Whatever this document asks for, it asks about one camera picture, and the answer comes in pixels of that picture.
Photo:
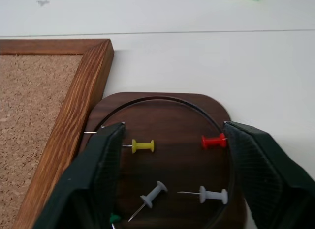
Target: push pin head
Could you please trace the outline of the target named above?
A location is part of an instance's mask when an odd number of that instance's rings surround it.
[[[221,192],[213,192],[213,191],[206,191],[204,186],[200,186],[199,189],[199,199],[200,203],[206,201],[206,199],[214,199],[214,200],[221,200],[223,204],[227,204],[227,191],[226,189],[222,189]]]
[[[225,138],[224,133],[221,133],[219,137],[206,138],[201,136],[201,145],[204,149],[207,149],[210,146],[220,145],[222,148],[226,148],[227,139]]]
[[[137,143],[135,139],[132,139],[131,150],[134,154],[139,149],[150,149],[151,152],[154,152],[154,141],[152,140],[150,143]]]
[[[109,220],[110,220],[110,223],[118,223],[118,222],[120,222],[122,220],[122,218],[120,216],[112,213],[110,215],[110,219]]]

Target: green push pin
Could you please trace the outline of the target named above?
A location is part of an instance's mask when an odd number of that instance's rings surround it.
[[[112,228],[116,229],[115,226],[114,226],[114,223],[118,223],[121,220],[122,220],[122,218],[120,216],[112,213],[111,216],[110,216],[110,220],[109,221],[112,224]]]

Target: white push pin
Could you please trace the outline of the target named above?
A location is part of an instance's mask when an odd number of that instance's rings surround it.
[[[223,204],[227,204],[227,200],[228,200],[226,189],[222,189],[221,192],[213,192],[213,191],[206,191],[206,188],[204,188],[204,186],[200,186],[199,193],[187,192],[187,191],[179,191],[178,193],[199,195],[200,203],[204,203],[206,199],[213,199],[213,200],[221,200]]]
[[[147,196],[140,196],[144,204],[130,217],[128,222],[130,222],[144,208],[144,206],[152,208],[153,207],[152,201],[162,190],[167,192],[166,186],[162,182],[157,181],[157,186]]]

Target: yellow push pin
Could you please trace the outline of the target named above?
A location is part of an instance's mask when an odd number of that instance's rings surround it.
[[[154,152],[154,141],[150,143],[137,143],[135,139],[132,139],[131,144],[124,144],[123,147],[131,147],[132,153],[134,154],[138,149],[150,149],[151,152]]]

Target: red push pin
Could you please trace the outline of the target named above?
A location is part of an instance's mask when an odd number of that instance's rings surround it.
[[[227,146],[227,138],[225,138],[224,133],[221,133],[219,137],[210,137],[206,138],[201,136],[201,145],[204,149],[207,149],[210,146],[220,145],[222,148]]]

